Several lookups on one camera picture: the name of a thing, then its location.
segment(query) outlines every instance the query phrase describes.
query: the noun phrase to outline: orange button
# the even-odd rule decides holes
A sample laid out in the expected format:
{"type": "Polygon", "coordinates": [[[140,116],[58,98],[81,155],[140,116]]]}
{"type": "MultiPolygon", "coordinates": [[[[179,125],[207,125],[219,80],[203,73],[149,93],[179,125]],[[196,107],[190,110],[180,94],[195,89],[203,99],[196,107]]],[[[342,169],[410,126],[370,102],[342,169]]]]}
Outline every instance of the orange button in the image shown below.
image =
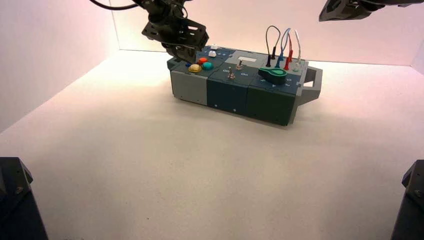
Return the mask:
{"type": "Polygon", "coordinates": [[[207,59],[206,57],[201,57],[201,58],[199,59],[199,64],[200,64],[200,65],[202,65],[202,64],[204,64],[204,63],[206,63],[206,62],[208,62],[208,59],[207,59]]]}

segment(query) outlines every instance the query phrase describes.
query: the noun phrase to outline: white backdrop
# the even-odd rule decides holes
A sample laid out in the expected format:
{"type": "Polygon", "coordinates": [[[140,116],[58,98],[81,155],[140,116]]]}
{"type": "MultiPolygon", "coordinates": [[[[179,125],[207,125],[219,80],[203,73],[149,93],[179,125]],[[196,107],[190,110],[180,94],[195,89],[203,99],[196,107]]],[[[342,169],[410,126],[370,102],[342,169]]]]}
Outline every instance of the white backdrop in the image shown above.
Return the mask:
{"type": "Polygon", "coordinates": [[[88,0],[0,3],[1,132],[119,48],[112,14],[88,0]]]}
{"type": "MultiPolygon", "coordinates": [[[[130,0],[110,0],[115,5],[130,0]]],[[[326,0],[193,0],[188,17],[204,24],[208,44],[264,53],[265,30],[298,29],[303,56],[309,60],[410,65],[424,39],[424,4],[387,6],[363,20],[318,22],[326,0]]],[[[141,35],[147,12],[113,13],[121,49],[164,51],[141,35]]]]}

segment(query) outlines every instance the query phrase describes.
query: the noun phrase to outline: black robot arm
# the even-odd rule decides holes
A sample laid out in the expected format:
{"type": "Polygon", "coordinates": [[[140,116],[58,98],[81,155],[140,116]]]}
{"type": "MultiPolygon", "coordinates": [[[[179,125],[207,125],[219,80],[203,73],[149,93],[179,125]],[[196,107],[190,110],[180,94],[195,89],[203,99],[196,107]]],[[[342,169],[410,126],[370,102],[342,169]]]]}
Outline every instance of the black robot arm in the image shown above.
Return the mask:
{"type": "Polygon", "coordinates": [[[386,5],[407,7],[423,2],[424,0],[327,0],[319,21],[364,19],[386,5]]]}
{"type": "Polygon", "coordinates": [[[184,3],[191,0],[133,1],[148,12],[142,34],[161,42],[170,55],[195,63],[196,52],[202,50],[209,36],[204,25],[188,19],[184,3]]]}

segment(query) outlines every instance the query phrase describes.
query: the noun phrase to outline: white table surface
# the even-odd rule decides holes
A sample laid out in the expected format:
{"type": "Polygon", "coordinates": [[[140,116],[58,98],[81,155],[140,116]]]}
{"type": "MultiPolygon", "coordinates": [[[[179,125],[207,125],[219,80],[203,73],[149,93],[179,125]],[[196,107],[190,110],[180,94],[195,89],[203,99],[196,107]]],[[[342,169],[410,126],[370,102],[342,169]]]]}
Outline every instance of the white table surface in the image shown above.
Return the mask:
{"type": "Polygon", "coordinates": [[[51,240],[388,240],[424,158],[424,76],[311,62],[280,127],[173,97],[164,53],[120,51],[0,134],[51,240]]]}

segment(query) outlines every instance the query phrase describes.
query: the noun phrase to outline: teal button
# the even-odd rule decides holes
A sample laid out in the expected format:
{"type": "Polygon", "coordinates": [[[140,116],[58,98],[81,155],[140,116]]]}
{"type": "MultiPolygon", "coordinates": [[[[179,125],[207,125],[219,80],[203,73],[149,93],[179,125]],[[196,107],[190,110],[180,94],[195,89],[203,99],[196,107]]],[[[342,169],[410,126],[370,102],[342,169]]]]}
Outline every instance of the teal button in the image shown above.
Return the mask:
{"type": "Polygon", "coordinates": [[[203,63],[203,69],[204,70],[212,70],[212,69],[214,69],[214,65],[211,62],[205,62],[205,63],[203,63]]]}

